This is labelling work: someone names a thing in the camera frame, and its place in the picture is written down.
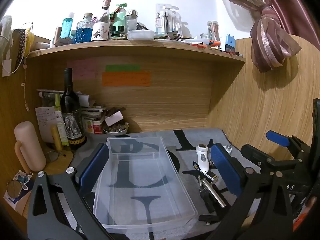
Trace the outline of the silver metal cylinder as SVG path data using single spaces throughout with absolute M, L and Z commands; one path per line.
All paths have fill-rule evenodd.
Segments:
M 213 189 L 212 185 L 206 180 L 201 179 L 203 186 L 210 192 L 210 194 L 213 196 L 213 198 L 218 202 L 218 204 L 225 208 L 227 205 L 223 201 L 223 199 L 218 195 L 218 193 Z

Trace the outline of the black clip tool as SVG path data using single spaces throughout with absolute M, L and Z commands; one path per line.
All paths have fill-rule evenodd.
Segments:
M 202 198 L 208 212 L 213 213 L 215 211 L 215 209 L 212 204 L 212 201 L 210 200 L 209 191 L 203 186 L 200 175 L 198 175 L 198 182 L 199 182 L 200 197 Z

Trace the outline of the clear plastic storage bin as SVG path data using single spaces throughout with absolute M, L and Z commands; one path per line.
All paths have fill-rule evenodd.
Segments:
M 93 214 L 109 233 L 184 226 L 197 215 L 161 137 L 108 138 Z

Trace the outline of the white handheld massager device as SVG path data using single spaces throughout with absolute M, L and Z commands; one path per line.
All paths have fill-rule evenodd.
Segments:
M 204 144 L 198 144 L 196 146 L 196 154 L 198 160 L 198 166 L 203 174 L 207 174 L 209 171 L 209 160 L 208 160 L 208 147 Z

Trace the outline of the white power plug adapter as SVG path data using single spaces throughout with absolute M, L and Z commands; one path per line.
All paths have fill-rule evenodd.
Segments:
M 231 146 L 223 146 L 223 148 L 227 151 L 228 154 L 231 154 L 231 152 L 232 152 Z

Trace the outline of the blue cartoon sticker card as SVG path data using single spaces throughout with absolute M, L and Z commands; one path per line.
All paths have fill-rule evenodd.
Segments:
M 33 189 L 33 173 L 19 170 L 7 184 L 4 200 L 20 215 L 23 213 L 27 200 Z

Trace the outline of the white bowl of trinkets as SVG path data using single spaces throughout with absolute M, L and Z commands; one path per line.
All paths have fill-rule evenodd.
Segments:
M 119 136 L 119 135 L 125 135 L 128 132 L 129 129 L 129 123 L 128 122 L 118 122 L 114 125 L 108 127 L 104 127 L 104 132 L 109 135 Z

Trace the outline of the blue box on shelf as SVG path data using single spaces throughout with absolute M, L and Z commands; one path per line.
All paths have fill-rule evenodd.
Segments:
M 235 52 L 235 38 L 234 36 L 227 35 L 225 42 L 225 51 L 226 52 Z

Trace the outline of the pink tied curtain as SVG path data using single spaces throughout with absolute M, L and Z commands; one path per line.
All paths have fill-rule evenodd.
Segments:
M 301 51 L 293 36 L 319 48 L 319 25 L 302 0 L 228 0 L 250 11 L 255 22 L 250 31 L 251 58 L 260 72 L 281 67 Z

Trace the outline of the clear glass tumbler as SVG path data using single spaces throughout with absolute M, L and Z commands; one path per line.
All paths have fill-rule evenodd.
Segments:
M 213 40 L 219 41 L 219 24 L 216 21 L 207 22 L 208 32 L 211 33 Z

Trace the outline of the pink sticky note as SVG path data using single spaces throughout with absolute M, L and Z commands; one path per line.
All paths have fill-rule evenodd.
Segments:
M 67 67 L 73 69 L 74 80 L 92 80 L 96 77 L 96 64 L 92 59 L 68 61 Z

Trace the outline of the green sticky note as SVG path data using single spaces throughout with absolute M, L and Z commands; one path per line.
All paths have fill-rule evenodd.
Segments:
M 105 67 L 105 72 L 138 72 L 140 65 L 138 64 L 111 64 Z

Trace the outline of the white plastic box on shelf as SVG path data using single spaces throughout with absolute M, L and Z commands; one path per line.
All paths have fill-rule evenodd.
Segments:
M 152 30 L 130 30 L 127 32 L 127 39 L 129 41 L 153 41 L 154 35 Z

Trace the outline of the teal liquid bottle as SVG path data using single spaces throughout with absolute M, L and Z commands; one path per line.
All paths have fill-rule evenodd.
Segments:
M 61 38 L 66 38 L 70 35 L 72 24 L 73 24 L 73 18 L 74 18 L 74 13 L 70 12 L 68 16 L 63 19 L 62 30 L 60 34 Z

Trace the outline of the white labelled liquor bottle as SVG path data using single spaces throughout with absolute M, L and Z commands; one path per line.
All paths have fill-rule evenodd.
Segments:
M 109 8 L 111 0 L 103 1 L 103 14 L 93 24 L 91 41 L 107 41 L 111 25 Z

